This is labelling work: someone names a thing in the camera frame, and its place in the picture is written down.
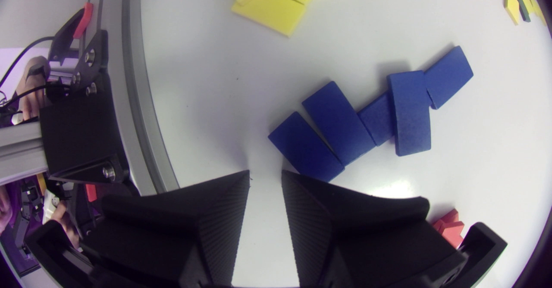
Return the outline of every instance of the finger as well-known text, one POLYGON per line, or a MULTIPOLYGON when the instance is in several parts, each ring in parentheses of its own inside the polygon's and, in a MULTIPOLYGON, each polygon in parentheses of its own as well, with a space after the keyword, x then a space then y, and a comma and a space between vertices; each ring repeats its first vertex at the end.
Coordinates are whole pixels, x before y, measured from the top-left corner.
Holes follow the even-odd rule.
POLYGON ((61 218, 63 218, 63 215, 67 211, 67 206, 65 205, 65 201, 60 201, 60 203, 57 205, 56 210, 52 213, 52 216, 50 219, 55 221, 61 221, 61 218))
POLYGON ((31 104, 27 96, 22 97, 21 99, 22 99, 23 119, 26 121, 28 119, 31 119, 31 104))
POLYGON ((40 107, 38 105, 38 100, 36 99, 36 91, 30 93, 27 97, 29 97, 29 103, 31 104, 31 117, 38 117, 40 107))
POLYGON ((44 104, 44 90, 36 91, 36 100, 38 101, 38 105, 39 105, 40 108, 43 108, 45 106, 45 104, 44 104))

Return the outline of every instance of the blue block row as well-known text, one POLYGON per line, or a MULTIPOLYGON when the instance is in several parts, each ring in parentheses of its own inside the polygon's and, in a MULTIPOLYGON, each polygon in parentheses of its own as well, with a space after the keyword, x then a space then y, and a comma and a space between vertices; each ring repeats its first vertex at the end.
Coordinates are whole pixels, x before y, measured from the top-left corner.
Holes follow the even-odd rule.
POLYGON ((464 52, 455 47, 426 72, 389 75, 390 90, 359 113, 332 81, 303 102, 329 147, 298 113, 269 139, 298 172, 329 182, 393 135, 398 156, 429 150, 429 106, 442 107, 472 77, 464 52))

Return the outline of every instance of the cable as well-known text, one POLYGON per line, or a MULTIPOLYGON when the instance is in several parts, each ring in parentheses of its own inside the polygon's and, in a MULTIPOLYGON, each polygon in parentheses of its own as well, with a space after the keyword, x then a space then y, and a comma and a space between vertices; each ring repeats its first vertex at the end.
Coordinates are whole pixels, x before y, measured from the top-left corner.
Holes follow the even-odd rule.
POLYGON ((45 84, 45 85, 41 85, 41 86, 37 86, 35 87, 34 89, 30 89, 26 92, 23 92, 22 94, 19 94, 19 95, 16 95, 14 96, 12 99, 10 99, 4 106, 0 107, 0 113, 3 113, 6 111, 6 108, 11 105, 14 101, 20 99, 21 97, 24 97, 24 96, 27 96, 29 94, 31 94, 32 92, 36 92, 38 90, 42 90, 42 89, 51 89, 51 88, 65 88, 65 89, 71 89, 71 86, 70 85, 65 85, 65 84, 45 84))
POLYGON ((31 50, 31 48, 33 48, 37 44, 39 44, 41 42, 44 42, 44 41, 48 41, 48 40, 53 40, 53 37, 40 38, 38 40, 35 40, 33 43, 31 43, 26 48, 24 48, 23 51, 21 51, 21 53, 19 54, 19 56, 17 56, 16 60, 13 61, 13 64, 8 68, 8 71, 6 71, 6 73, 4 74, 4 77, 2 77, 2 80, 0 80, 0 88, 2 87, 2 85, 4 84, 6 79, 8 78, 8 75, 10 74, 10 72, 12 72, 12 69, 16 66, 17 62, 19 62, 19 60, 25 55, 25 53, 27 53, 28 50, 31 50))

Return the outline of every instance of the white tabletop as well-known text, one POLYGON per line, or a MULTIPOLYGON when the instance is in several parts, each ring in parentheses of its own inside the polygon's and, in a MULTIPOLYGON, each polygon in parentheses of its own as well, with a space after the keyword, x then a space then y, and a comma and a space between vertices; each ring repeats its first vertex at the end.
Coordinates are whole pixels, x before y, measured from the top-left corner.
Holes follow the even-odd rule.
POLYGON ((313 0, 291 38, 230 11, 233 0, 142 0, 148 76, 180 186, 251 170, 235 286, 297 286, 280 171, 267 136, 335 80, 357 110, 385 76, 426 69, 462 46, 475 77, 431 110, 432 150, 384 145, 333 184, 423 196, 428 219, 452 207, 508 247, 479 287, 508 287, 552 205, 552 39, 536 16, 515 26, 503 0, 313 0))

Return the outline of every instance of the bolt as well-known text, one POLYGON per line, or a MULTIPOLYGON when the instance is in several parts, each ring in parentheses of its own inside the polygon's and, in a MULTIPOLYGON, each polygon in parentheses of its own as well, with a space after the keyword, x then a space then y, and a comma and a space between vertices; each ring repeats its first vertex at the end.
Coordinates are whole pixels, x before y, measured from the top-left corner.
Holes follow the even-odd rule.
POLYGON ((80 82, 81 82, 81 73, 77 72, 76 75, 73 75, 73 80, 71 81, 71 83, 73 85, 78 85, 80 82))
POLYGON ((94 58, 96 57, 96 52, 94 49, 90 50, 85 54, 85 63, 88 64, 88 67, 94 65, 94 58))
POLYGON ((98 92, 98 88, 96 87, 96 84, 92 82, 90 86, 87 86, 86 88, 86 96, 90 96, 92 94, 96 94, 98 92))
POLYGON ((111 180, 112 182, 115 181, 115 176, 116 176, 115 169, 111 164, 109 164, 109 166, 104 167, 102 172, 105 178, 111 180))

